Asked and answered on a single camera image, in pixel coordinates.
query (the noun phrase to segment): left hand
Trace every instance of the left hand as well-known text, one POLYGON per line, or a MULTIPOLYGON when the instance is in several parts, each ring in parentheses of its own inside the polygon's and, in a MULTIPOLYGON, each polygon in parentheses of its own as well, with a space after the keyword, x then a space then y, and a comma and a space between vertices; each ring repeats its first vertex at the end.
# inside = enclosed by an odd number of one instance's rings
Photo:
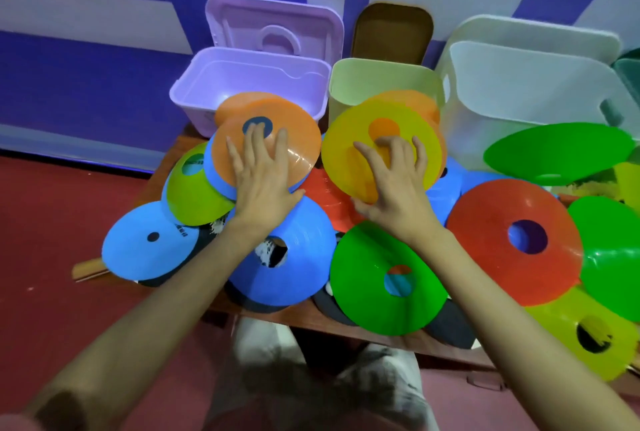
POLYGON ((236 215, 233 220, 252 235, 263 240, 271 233, 305 194, 304 190, 289 193, 289 154, 287 130, 278 131, 275 158, 264 144, 264 123, 250 125, 244 136, 244 160, 227 137, 231 164, 236 173, 236 215))

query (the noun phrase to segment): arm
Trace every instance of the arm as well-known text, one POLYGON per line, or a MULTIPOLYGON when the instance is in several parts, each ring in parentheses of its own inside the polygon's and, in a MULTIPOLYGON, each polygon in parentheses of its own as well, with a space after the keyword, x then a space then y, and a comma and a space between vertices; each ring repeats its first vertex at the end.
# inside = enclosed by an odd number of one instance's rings
POLYGON ((276 157, 264 126, 251 126, 244 161, 229 144, 238 185, 236 216, 205 249, 84 349, 27 406, 45 428, 110 429, 132 410, 236 266, 302 198, 287 191, 286 132, 276 157))
POLYGON ((422 188, 427 159, 410 144, 380 138, 391 151, 390 169, 377 152, 356 148, 371 166, 378 201, 356 209, 407 243, 460 305, 480 342, 537 426, 544 431, 640 430, 635 413, 596 374, 544 330, 468 256, 437 221, 422 188))

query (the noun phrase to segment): right hand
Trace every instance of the right hand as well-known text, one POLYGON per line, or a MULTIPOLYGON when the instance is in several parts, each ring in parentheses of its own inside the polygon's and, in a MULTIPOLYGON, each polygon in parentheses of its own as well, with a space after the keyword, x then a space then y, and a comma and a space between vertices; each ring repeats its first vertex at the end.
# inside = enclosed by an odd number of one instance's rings
POLYGON ((418 137, 412 141, 417 152, 415 161, 412 146, 401 137, 376 139, 378 146, 387 146, 390 151, 390 168, 372 147, 357 141, 353 144, 367 159, 378 189, 378 201, 373 205, 355 198, 353 203, 364 217, 413 247, 445 229, 433 213, 422 184, 427 169, 426 150, 418 137))

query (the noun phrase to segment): bin handle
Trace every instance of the bin handle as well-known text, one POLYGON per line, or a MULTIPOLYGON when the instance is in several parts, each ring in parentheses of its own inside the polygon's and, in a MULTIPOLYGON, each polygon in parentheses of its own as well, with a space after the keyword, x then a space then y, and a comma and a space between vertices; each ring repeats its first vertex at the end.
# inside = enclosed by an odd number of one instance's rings
POLYGON ((292 31, 284 28, 281 25, 267 25, 266 27, 263 27, 260 32, 258 32, 258 50, 264 50, 264 39, 268 35, 284 37, 291 44, 293 55, 300 55, 300 51, 302 50, 302 47, 300 46, 300 40, 292 31))

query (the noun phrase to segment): gray pants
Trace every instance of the gray pants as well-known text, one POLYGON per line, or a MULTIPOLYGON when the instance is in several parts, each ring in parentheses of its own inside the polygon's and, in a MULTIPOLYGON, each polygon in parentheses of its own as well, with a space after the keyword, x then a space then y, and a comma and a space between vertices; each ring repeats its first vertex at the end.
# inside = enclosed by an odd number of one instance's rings
POLYGON ((331 382, 314 378, 291 330, 240 318, 205 420, 261 396, 278 431, 334 429, 341 416, 364 409, 408 430, 438 431, 424 400, 412 352, 369 344, 331 382))

